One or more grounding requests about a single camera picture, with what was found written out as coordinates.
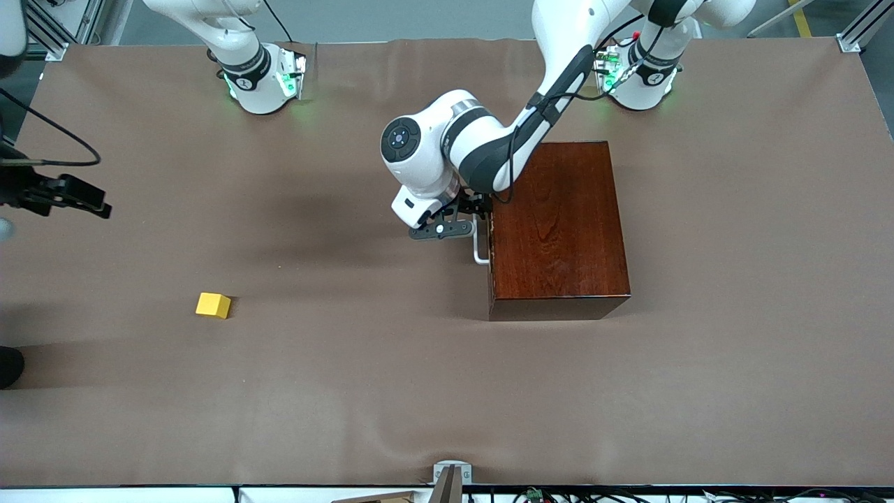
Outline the yellow block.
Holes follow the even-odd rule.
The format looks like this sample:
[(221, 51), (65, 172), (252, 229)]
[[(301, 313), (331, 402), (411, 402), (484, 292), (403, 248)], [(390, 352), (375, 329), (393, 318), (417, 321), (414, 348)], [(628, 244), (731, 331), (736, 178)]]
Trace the yellow block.
[(232, 309), (232, 299), (221, 293), (202, 292), (198, 296), (195, 313), (200, 317), (227, 319)]

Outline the brown table cloth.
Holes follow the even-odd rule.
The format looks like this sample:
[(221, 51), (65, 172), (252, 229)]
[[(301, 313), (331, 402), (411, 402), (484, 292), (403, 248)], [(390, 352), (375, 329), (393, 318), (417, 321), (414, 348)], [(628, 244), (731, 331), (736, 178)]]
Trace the brown table cloth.
[[(696, 39), (606, 140), (632, 297), (488, 321), (467, 240), (413, 242), (386, 124), (468, 89), (501, 119), (532, 41), (320, 45), (311, 98), (238, 108), (199, 47), (85, 47), (36, 109), (102, 155), (108, 220), (0, 210), (0, 485), (894, 485), (894, 141), (830, 38)], [(202, 292), (227, 319), (195, 313)]]

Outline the aluminium frame profile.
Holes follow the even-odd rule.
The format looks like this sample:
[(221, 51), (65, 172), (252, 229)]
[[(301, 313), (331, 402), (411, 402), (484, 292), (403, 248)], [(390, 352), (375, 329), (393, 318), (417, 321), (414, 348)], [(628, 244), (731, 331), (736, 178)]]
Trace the aluminium frame profile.
[(108, 0), (25, 0), (29, 55), (60, 61), (70, 45), (100, 41), (99, 22)]
[(871, 0), (835, 38), (842, 53), (861, 53), (894, 13), (894, 0)]

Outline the dark wooden cabinet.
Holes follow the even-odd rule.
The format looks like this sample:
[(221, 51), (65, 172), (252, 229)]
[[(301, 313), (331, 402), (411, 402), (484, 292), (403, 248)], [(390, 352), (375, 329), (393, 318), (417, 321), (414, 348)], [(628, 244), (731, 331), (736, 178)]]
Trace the dark wooden cabinet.
[(601, 319), (630, 299), (609, 144), (540, 144), (488, 243), (491, 321)]

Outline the black round object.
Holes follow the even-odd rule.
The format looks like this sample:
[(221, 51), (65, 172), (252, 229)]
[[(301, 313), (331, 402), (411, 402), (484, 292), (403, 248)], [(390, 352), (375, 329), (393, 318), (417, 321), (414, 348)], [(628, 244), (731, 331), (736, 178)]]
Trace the black round object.
[(0, 346), (0, 391), (12, 386), (24, 372), (24, 356), (18, 348)]

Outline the silver metal clamp bracket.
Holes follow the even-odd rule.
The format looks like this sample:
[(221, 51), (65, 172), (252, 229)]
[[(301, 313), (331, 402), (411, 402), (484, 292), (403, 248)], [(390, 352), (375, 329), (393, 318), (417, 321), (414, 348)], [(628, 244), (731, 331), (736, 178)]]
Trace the silver metal clamp bracket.
[(453, 472), (454, 478), (461, 480), (463, 485), (473, 484), (473, 466), (469, 462), (461, 460), (441, 460), (433, 466), (433, 484), (441, 478), (444, 472)]

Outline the grey mounting post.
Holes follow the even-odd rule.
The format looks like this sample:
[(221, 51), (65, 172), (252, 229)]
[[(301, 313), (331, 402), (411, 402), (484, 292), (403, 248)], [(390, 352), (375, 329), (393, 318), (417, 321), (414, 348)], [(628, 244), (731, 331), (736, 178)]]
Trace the grey mounting post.
[(434, 485), (427, 503), (462, 503), (463, 484), (453, 472), (444, 472)]

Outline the wooden drawer with white handle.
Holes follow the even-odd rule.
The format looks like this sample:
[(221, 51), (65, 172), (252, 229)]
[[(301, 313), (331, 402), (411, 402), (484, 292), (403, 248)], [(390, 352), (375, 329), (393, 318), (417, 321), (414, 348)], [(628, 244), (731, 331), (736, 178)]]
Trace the wooden drawer with white handle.
[(490, 246), (489, 232), (490, 221), (486, 216), (473, 215), (475, 233), (473, 235), (473, 256), (478, 266), (483, 266), (488, 274), (488, 321), (494, 318), (494, 268), (492, 267), (492, 250)]

